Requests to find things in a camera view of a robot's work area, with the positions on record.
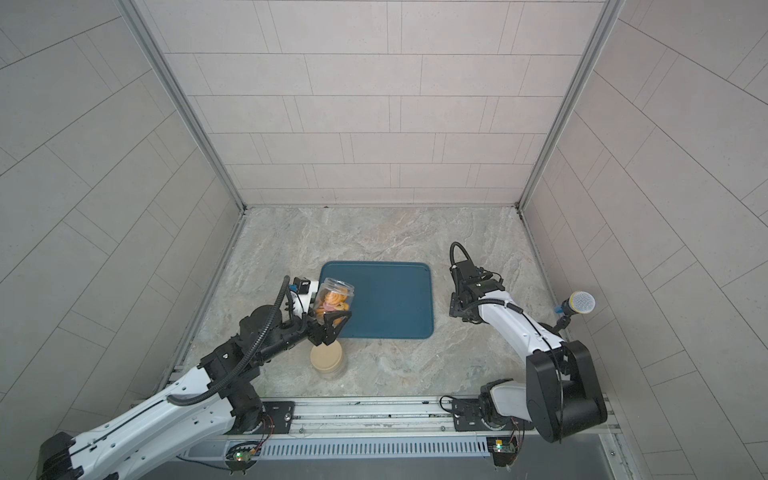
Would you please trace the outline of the clear jar with beige lid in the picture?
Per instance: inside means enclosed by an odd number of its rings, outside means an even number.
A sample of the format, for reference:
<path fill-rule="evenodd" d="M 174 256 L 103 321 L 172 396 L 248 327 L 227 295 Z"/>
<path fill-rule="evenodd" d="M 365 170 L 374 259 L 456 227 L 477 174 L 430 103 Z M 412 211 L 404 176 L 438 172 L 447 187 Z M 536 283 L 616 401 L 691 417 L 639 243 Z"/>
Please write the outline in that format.
<path fill-rule="evenodd" d="M 336 340 L 329 345 L 321 343 L 313 346 L 310 351 L 310 362 L 322 378 L 333 379 L 343 375 L 346 357 L 341 343 Z"/>

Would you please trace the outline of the clear jar with red lid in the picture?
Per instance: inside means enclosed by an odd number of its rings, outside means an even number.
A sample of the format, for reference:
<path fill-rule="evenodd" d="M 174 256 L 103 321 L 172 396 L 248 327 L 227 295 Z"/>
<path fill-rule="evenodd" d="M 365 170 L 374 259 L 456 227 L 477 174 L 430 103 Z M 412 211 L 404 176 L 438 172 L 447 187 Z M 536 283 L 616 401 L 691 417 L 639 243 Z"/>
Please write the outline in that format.
<path fill-rule="evenodd" d="M 350 311 L 354 298 L 354 287 L 346 282 L 326 278 L 320 285 L 314 300 L 314 311 L 318 318 L 326 313 Z"/>

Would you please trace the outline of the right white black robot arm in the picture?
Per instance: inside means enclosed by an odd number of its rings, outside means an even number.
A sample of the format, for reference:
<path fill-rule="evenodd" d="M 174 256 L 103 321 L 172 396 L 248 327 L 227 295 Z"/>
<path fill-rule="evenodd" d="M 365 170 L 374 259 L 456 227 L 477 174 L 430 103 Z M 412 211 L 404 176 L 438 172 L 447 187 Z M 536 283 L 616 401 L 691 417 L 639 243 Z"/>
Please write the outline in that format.
<path fill-rule="evenodd" d="M 481 388 L 479 415 L 488 427 L 527 421 L 553 443 L 607 421 L 593 359 L 582 342 L 558 336 L 561 325 L 533 320 L 501 280 L 472 261 L 453 263 L 450 273 L 449 315 L 493 327 L 525 361 L 524 382 L 502 379 Z"/>

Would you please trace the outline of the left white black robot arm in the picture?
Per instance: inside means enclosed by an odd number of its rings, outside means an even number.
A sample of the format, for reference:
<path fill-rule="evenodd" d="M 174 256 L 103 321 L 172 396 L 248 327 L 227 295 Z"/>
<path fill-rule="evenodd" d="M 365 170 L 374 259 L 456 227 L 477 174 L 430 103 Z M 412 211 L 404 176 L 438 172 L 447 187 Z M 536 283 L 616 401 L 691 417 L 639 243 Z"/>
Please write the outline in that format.
<path fill-rule="evenodd" d="M 203 440 L 251 433 L 268 413 L 252 380 L 276 355 L 303 340 L 333 343 L 349 311 L 285 314 L 264 305 L 197 368 L 117 418 L 77 436 L 58 433 L 39 450 L 39 479 L 134 479 Z"/>

